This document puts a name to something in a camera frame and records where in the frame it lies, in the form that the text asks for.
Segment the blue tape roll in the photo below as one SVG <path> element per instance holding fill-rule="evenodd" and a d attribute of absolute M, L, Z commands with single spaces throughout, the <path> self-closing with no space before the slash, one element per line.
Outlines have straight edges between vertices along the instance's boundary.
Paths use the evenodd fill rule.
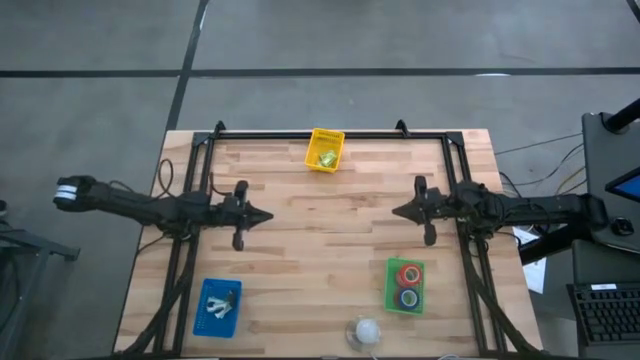
<path fill-rule="evenodd" d="M 420 305 L 420 296 L 412 288 L 400 290 L 398 293 L 398 306 L 403 310 L 414 310 Z"/>

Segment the white ball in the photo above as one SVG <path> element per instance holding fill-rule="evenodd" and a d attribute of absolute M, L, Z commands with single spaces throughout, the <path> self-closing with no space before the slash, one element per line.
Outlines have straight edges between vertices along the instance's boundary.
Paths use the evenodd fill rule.
<path fill-rule="evenodd" d="M 366 345 L 377 344 L 380 341 L 380 328 L 373 319 L 362 319 L 356 325 L 356 337 Z"/>

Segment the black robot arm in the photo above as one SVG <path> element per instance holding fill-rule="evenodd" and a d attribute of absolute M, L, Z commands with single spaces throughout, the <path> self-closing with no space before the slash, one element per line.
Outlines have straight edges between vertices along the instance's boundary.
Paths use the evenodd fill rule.
<path fill-rule="evenodd" d="M 409 203 L 393 209 L 393 214 L 424 225 L 424 242 L 435 244 L 432 219 L 458 218 L 466 223 L 472 238 L 491 238 L 502 226 L 586 223 L 593 228 L 608 224 L 602 200 L 589 195 L 510 198 L 490 192 L 484 184 L 461 182 L 442 195 L 428 188 L 424 176 L 416 176 L 415 196 Z"/>
<path fill-rule="evenodd" d="M 63 211 L 101 210 L 136 220 L 142 225 L 155 225 L 166 234 L 186 238 L 192 226 L 235 226 L 234 249 L 243 248 L 242 231 L 273 218 L 273 215 L 251 206 L 246 201 L 249 185 L 240 181 L 233 195 L 211 205 L 205 191 L 185 192 L 180 196 L 151 197 L 114 188 L 91 176 L 71 176 L 58 180 L 53 199 Z"/>

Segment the gray floor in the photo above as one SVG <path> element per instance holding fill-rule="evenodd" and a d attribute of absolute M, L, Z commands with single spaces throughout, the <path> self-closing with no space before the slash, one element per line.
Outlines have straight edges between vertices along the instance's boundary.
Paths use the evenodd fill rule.
<path fill-rule="evenodd" d="M 0 70 L 179 69 L 196 7 L 0 0 Z M 640 66 L 640 25 L 624 0 L 217 0 L 202 31 L 194 68 Z M 72 174 L 148 191 L 176 82 L 0 79 L 9 220 L 82 247 L 76 263 L 49 264 L 21 359 L 110 352 L 140 227 L 59 212 L 51 198 L 57 178 Z M 413 128 L 489 128 L 500 151 L 580 132 L 582 113 L 616 111 L 639 93 L 638 76 L 192 79 L 178 128 L 389 128 L 402 118 Z M 579 143 L 500 155 L 499 166 L 516 182 L 539 178 Z M 555 192 L 582 161 L 524 193 Z M 570 267 L 559 257 L 534 305 L 545 347 L 575 354 L 574 323 L 560 318 L 570 317 L 561 286 Z"/>

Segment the green tray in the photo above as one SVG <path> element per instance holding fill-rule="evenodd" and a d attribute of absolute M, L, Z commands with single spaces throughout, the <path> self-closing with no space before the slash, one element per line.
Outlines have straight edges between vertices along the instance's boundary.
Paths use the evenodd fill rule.
<path fill-rule="evenodd" d="M 420 303 L 418 306 L 411 310 L 403 310 L 396 306 L 394 301 L 394 297 L 398 289 L 398 283 L 396 282 L 396 273 L 400 270 L 402 266 L 405 264 L 416 264 L 420 266 L 422 270 L 422 281 L 413 288 L 418 292 L 420 296 Z M 387 274 L 384 279 L 384 310 L 397 312 L 401 314 L 407 315 L 422 315 L 424 313 L 424 306 L 426 297 L 424 296 L 424 280 L 426 274 L 424 273 L 424 263 L 415 260 L 401 259 L 401 258 L 389 258 L 387 259 Z"/>

